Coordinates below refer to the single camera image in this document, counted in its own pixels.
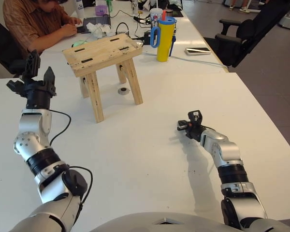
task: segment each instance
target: white cup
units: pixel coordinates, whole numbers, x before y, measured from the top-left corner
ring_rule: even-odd
[[[158,26],[158,19],[161,19],[163,10],[161,8],[153,8],[150,10],[151,27]]]

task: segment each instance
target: hair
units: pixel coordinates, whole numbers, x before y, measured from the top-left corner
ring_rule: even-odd
[[[48,2],[50,2],[50,1],[55,1],[55,2],[57,2],[58,4],[63,4],[63,3],[65,3],[65,2],[67,2],[68,0],[42,0],[42,2],[45,2],[45,3],[48,3]]]

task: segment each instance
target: striped shirt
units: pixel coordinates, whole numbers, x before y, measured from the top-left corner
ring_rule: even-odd
[[[67,24],[69,16],[57,5],[51,13],[44,12],[32,0],[4,0],[5,25],[27,57],[27,48],[38,37],[51,34]]]

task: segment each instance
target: man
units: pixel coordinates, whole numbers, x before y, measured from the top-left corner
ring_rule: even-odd
[[[65,37],[77,33],[81,20],[69,17],[59,4],[68,0],[4,0],[6,27],[24,57],[36,49],[42,53]]]
[[[232,3],[230,4],[230,7],[229,7],[230,11],[233,10],[235,2],[236,0],[232,0]],[[249,13],[249,10],[247,9],[247,4],[248,4],[248,0],[243,0],[242,8],[239,9],[239,12]]]

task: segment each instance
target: smartphone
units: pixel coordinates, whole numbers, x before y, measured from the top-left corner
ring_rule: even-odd
[[[207,47],[191,47],[185,48],[185,53],[189,56],[209,55],[211,51]]]

